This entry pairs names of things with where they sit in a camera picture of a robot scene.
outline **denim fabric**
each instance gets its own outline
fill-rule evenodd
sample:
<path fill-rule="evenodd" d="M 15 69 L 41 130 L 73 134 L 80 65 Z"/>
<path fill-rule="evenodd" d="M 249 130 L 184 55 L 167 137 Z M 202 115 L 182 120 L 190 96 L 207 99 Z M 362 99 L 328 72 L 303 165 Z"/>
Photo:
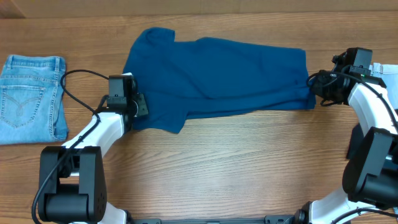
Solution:
<path fill-rule="evenodd" d="M 398 65 L 373 63 L 371 75 L 382 78 L 387 85 L 388 99 L 394 109 L 398 109 Z"/>
<path fill-rule="evenodd" d="M 394 207 L 394 213 L 398 214 L 398 208 L 397 207 Z"/>
<path fill-rule="evenodd" d="M 0 76 L 0 144 L 66 139 L 65 69 L 61 57 L 8 56 Z"/>

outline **black clamp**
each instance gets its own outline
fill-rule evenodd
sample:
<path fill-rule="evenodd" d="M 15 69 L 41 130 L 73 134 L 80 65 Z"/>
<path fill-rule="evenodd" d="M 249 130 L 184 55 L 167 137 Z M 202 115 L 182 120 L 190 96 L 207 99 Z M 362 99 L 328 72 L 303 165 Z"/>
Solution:
<path fill-rule="evenodd" d="M 70 149 L 47 146 L 42 151 L 39 185 L 67 150 Z M 79 184 L 61 184 L 60 178 L 67 178 L 72 172 L 79 172 Z M 100 222 L 106 201 L 101 148 L 87 146 L 72 153 L 65 165 L 53 173 L 39 198 L 39 217 L 45 222 Z"/>
<path fill-rule="evenodd" d="M 323 103 L 325 101 L 334 102 L 323 106 L 341 103 L 348 105 L 349 94 L 356 84 L 353 79 L 333 74 L 333 72 L 344 73 L 366 83 L 377 84 L 383 88 L 386 87 L 381 78 L 371 76 L 369 66 L 372 54 L 372 50 L 360 47 L 349 48 L 341 55 L 333 56 L 332 62 L 335 67 L 332 71 L 320 70 L 311 76 L 314 77 L 310 85 L 311 91 L 322 97 L 324 99 Z"/>
<path fill-rule="evenodd" d="M 115 112 L 123 115 L 124 132 L 132 128 L 134 118 L 149 114 L 143 93 L 138 93 L 137 82 L 132 75 L 109 76 L 107 106 L 99 106 L 97 112 Z"/>
<path fill-rule="evenodd" d="M 398 136 L 385 129 L 368 131 L 344 170 L 343 189 L 350 201 L 381 210 L 398 204 L 397 142 Z"/>

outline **black cable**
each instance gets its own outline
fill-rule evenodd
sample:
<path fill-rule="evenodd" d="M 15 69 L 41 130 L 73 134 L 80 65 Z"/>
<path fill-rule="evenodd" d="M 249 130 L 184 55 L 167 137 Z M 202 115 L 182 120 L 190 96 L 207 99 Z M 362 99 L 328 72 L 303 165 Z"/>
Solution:
<path fill-rule="evenodd" d="M 370 208 L 357 208 L 356 210 L 352 210 L 350 212 L 347 212 L 347 213 L 344 213 L 344 214 L 340 215 L 335 220 L 331 221 L 331 224 L 337 224 L 338 222 L 342 221 L 342 219 L 347 218 L 350 215 L 354 215 L 355 213 L 358 213 L 359 215 L 361 215 L 361 212 L 373 212 L 373 213 L 377 213 L 377 214 L 380 214 L 380 215 L 386 215 L 388 217 L 398 218 L 398 215 L 393 214 L 393 213 L 389 213 L 389 212 L 384 212 L 384 211 L 380 211 L 380 210 L 376 210 L 376 209 L 370 209 Z"/>
<path fill-rule="evenodd" d="M 328 72 L 328 71 L 326 71 L 323 74 L 325 74 L 325 73 L 336 74 L 336 75 L 339 75 L 339 76 L 342 76 L 342 77 L 350 78 L 350 79 L 355 80 L 358 83 L 364 85 L 369 90 L 371 90 L 378 98 L 380 98 L 380 100 L 382 101 L 382 103 L 386 107 L 387 112 L 389 113 L 389 116 L 391 118 L 391 121 L 392 121 L 392 123 L 393 123 L 393 125 L 394 125 L 394 127 L 395 127 L 395 129 L 396 129 L 396 131 L 398 133 L 398 121 L 396 120 L 396 118 L 394 116 L 393 110 L 390 108 L 390 106 L 388 105 L 387 101 L 382 97 L 381 93 L 377 92 L 374 88 L 372 88 L 370 85 L 368 85 L 365 81 L 360 80 L 360 79 L 358 79 L 358 78 L 356 78 L 354 76 L 351 76 L 351 75 L 348 75 L 348 74 L 345 74 L 345 73 L 341 73 L 341 72 Z"/>
<path fill-rule="evenodd" d="M 380 98 L 380 100 L 382 101 L 383 105 L 386 107 L 386 110 L 387 110 L 388 113 L 389 113 L 389 116 L 390 116 L 390 118 L 391 118 L 391 121 L 392 121 L 392 123 L 393 123 L 393 125 L 394 125 L 394 127 L 395 127 L 395 129 L 396 129 L 396 131 L 397 131 L 397 133 L 398 133 L 398 122 L 397 122 L 397 120 L 396 120 L 396 118 L 395 118 L 395 116 L 394 116 L 394 112 L 393 112 L 393 110 L 390 108 L 390 106 L 388 105 L 387 101 L 382 97 L 382 94 L 381 94 L 381 93 L 377 92 L 374 88 L 372 88 L 370 85 L 368 85 L 368 84 L 367 84 L 366 82 L 364 82 L 363 80 L 361 80 L 361 79 L 359 79 L 359 78 L 356 78 L 356 77 L 353 77 L 353 76 L 351 76 L 351 75 L 348 75 L 348 74 L 345 74 L 345 73 L 341 73 L 341 72 L 326 72 L 326 71 L 323 72 L 322 75 L 327 74 L 327 73 L 330 74 L 330 75 L 331 75 L 331 74 L 336 74 L 336 75 L 338 75 L 338 76 L 342 76 L 342 77 L 346 77 L 346 78 L 352 79 L 352 80 L 357 81 L 358 83 L 364 85 L 364 86 L 365 86 L 366 88 L 368 88 L 369 90 L 371 90 L 378 98 Z M 309 76 L 309 78 L 307 79 L 307 86 L 309 86 L 309 81 L 310 81 L 313 77 L 318 78 L 319 75 L 321 75 L 321 74 L 316 73 L 316 74 L 313 74 L 313 75 Z M 333 102 L 333 103 L 329 103 L 329 104 L 322 105 L 322 106 L 330 106 L 330 105 L 338 104 L 338 103 L 341 103 L 341 102 Z M 383 212 L 383 211 L 380 211 L 380 210 L 375 210 L 375 209 L 370 209 L 370 208 L 357 208 L 356 210 L 353 210 L 353 211 L 346 212 L 346 213 L 342 214 L 342 215 L 339 216 L 336 220 L 333 220 L 333 221 L 331 222 L 331 224 L 336 224 L 336 223 L 338 223 L 339 221 L 341 221 L 342 219 L 344 219 L 344 218 L 346 218 L 346 217 L 348 217 L 348 216 L 350 216 L 350 215 L 353 215 L 353 214 L 355 214 L 355 213 L 360 214 L 361 212 L 373 212 L 373 213 L 378 213 L 378 214 L 381 214 L 381 215 L 386 215 L 386 216 L 389 216 L 389 217 L 398 218 L 398 215 L 393 214 L 393 213 L 389 213 L 389 212 Z"/>
<path fill-rule="evenodd" d="M 315 82 L 318 80 L 318 77 L 319 77 L 319 76 L 320 76 L 319 73 L 315 73 L 315 74 L 310 75 L 310 76 L 307 78 L 306 84 L 307 84 L 307 86 L 309 87 L 309 89 L 312 89 L 312 87 L 314 86 Z M 329 82 L 329 83 L 327 83 L 327 84 L 325 84 L 325 85 L 323 85 L 323 86 L 321 86 L 321 87 L 324 88 L 324 87 L 326 87 L 326 86 L 328 86 L 328 85 L 334 83 L 334 82 L 337 80 L 337 78 L 338 78 L 338 77 L 334 78 L 331 82 Z M 329 100 L 329 99 L 323 99 L 323 100 L 321 101 L 320 105 L 321 105 L 321 106 L 331 106 L 331 105 L 336 105 L 336 104 L 343 103 L 343 101 L 339 101 L 339 102 L 332 102 L 332 103 L 327 103 L 327 104 L 325 104 L 325 102 L 328 101 L 328 100 Z"/>
<path fill-rule="evenodd" d="M 104 105 L 106 99 L 108 99 L 108 96 L 109 96 L 109 95 L 104 95 L 104 96 L 102 97 L 102 99 L 101 99 L 99 105 L 97 106 L 97 110 L 100 109 L 100 108 Z"/>
<path fill-rule="evenodd" d="M 35 196 L 35 199 L 33 200 L 33 203 L 32 203 L 32 219 L 33 219 L 33 221 L 35 222 L 35 224 L 41 224 L 41 222 L 39 221 L 39 219 L 38 219 L 37 216 L 36 216 L 37 202 L 39 201 L 40 195 L 42 194 L 42 192 L 43 192 L 45 186 L 48 184 L 48 182 L 49 182 L 51 176 L 52 176 L 53 173 L 60 167 L 61 164 L 63 165 L 63 163 L 67 160 L 67 158 L 69 158 L 69 156 L 72 154 L 72 152 L 75 152 L 75 147 L 76 147 L 79 143 L 81 143 L 81 142 L 84 140 L 84 138 L 86 138 L 92 131 L 94 131 L 94 129 L 95 129 L 95 128 L 99 125 L 99 123 L 101 122 L 100 116 L 98 115 L 98 113 L 97 113 L 93 108 L 91 108 L 90 106 L 88 106 L 88 105 L 85 104 L 84 102 L 80 101 L 78 98 L 76 98 L 75 96 L 73 96 L 73 95 L 65 88 L 65 84 L 64 84 L 65 77 L 66 77 L 67 75 L 69 75 L 69 74 L 71 74 L 71 73 L 75 73 L 75 72 L 88 72 L 88 73 L 91 73 L 91 74 L 94 74 L 94 75 L 97 75 L 97 76 L 99 76 L 99 77 L 102 77 L 102 78 L 105 78 L 105 79 L 109 80 L 109 78 L 106 77 L 106 76 L 104 76 L 104 75 L 101 75 L 101 74 L 99 74 L 99 73 L 96 73 L 96 72 L 93 72 L 93 71 L 90 71 L 90 70 L 84 70 L 84 69 L 72 70 L 72 71 L 66 72 L 64 75 L 62 75 L 61 80 L 60 80 L 60 83 L 61 83 L 61 87 L 62 87 L 62 89 L 64 90 L 64 92 L 65 92 L 68 96 L 70 96 L 72 99 L 74 99 L 75 101 L 77 101 L 79 104 L 83 105 L 85 108 L 87 108 L 87 109 L 89 109 L 91 112 L 93 112 L 93 114 L 96 116 L 97 120 L 96 120 L 95 124 L 94 124 L 89 130 L 87 130 L 83 135 L 79 136 L 78 140 L 77 140 L 75 143 L 73 143 L 73 144 L 69 147 L 69 149 L 67 149 L 67 151 L 61 156 L 61 158 L 60 158 L 60 159 L 58 160 L 58 162 L 55 164 L 54 168 L 50 171 L 50 173 L 48 174 L 48 176 L 47 176 L 47 177 L 45 178 L 45 180 L 43 181 L 43 184 L 42 184 L 42 185 L 40 186 L 40 188 L 38 189 L 38 191 L 37 191 L 37 193 L 36 193 L 36 196 Z"/>
<path fill-rule="evenodd" d="M 346 65 L 346 66 L 344 66 L 344 67 L 341 69 L 341 72 L 345 74 L 346 70 L 349 69 L 349 68 L 350 68 L 350 65 Z M 327 84 L 324 84 L 324 85 L 322 86 L 322 88 L 331 85 L 332 83 L 334 83 L 335 81 L 337 81 L 337 78 L 338 78 L 338 77 L 334 78 L 332 81 L 328 82 Z"/>

